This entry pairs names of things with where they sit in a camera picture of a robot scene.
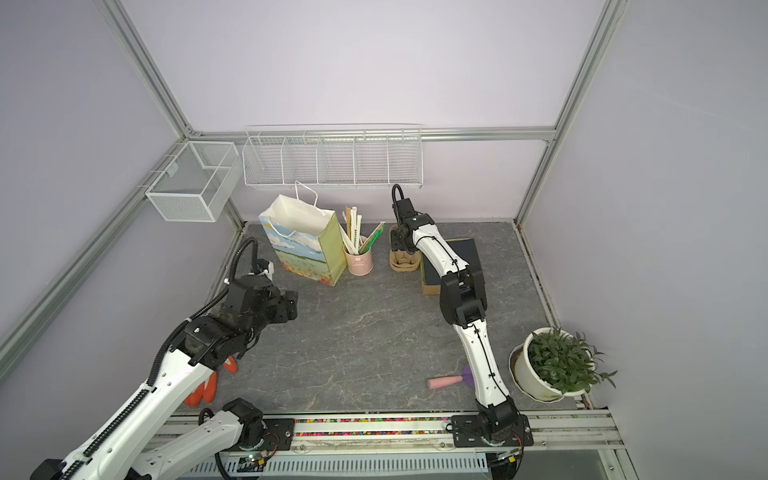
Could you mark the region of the brown pulp cup carrier stack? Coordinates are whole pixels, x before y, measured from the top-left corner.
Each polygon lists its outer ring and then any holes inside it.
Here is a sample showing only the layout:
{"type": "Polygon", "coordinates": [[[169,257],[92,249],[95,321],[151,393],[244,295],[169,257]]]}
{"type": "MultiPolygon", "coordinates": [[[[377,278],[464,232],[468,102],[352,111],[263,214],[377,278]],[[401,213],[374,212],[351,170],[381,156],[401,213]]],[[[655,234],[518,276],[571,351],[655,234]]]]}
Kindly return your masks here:
{"type": "Polygon", "coordinates": [[[389,266],[399,273],[413,272],[420,268],[422,263],[422,254],[420,252],[408,253],[406,250],[395,250],[393,247],[392,235],[397,231],[397,226],[392,225],[389,228],[388,239],[390,245],[389,266]]]}

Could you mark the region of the landscape printed paper bag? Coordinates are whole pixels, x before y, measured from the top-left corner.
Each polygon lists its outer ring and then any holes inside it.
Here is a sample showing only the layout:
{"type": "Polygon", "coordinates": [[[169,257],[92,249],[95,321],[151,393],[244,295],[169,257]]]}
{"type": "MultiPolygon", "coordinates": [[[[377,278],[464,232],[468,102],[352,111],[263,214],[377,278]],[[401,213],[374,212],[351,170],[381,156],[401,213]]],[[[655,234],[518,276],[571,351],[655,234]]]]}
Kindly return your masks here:
{"type": "Polygon", "coordinates": [[[294,194],[280,194],[259,221],[283,268],[334,286],[347,268],[337,213],[317,205],[319,196],[296,181],[294,194]]]}

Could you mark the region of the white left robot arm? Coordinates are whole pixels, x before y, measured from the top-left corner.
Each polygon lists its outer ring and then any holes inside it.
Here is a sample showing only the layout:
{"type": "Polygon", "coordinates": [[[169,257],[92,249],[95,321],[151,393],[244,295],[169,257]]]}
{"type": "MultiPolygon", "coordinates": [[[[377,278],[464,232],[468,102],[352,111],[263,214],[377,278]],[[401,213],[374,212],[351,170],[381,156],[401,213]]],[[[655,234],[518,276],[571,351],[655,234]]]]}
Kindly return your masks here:
{"type": "Polygon", "coordinates": [[[263,414],[243,399],[163,447],[145,449],[179,404],[229,357],[242,357],[267,326],[298,316],[297,292],[281,291],[265,274],[231,281],[221,297],[220,313],[192,316],[174,329],[148,378],[89,440],[63,459],[43,461],[32,478],[176,479],[230,447],[263,449],[263,414]]]}

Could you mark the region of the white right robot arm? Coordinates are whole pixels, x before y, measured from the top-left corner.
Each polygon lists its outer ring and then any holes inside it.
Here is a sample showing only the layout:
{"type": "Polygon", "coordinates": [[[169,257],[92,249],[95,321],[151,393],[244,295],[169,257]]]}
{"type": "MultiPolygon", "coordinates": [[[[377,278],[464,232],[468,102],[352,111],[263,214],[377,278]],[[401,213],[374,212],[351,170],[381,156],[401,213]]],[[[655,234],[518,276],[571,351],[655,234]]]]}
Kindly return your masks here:
{"type": "Polygon", "coordinates": [[[456,253],[431,216],[417,211],[398,185],[392,189],[392,208],[397,223],[391,233],[392,248],[421,253],[440,277],[440,310],[459,336],[468,360],[481,437],[491,445],[513,441],[521,448],[531,446],[527,418],[512,399],[490,344],[482,268],[456,253]]]}

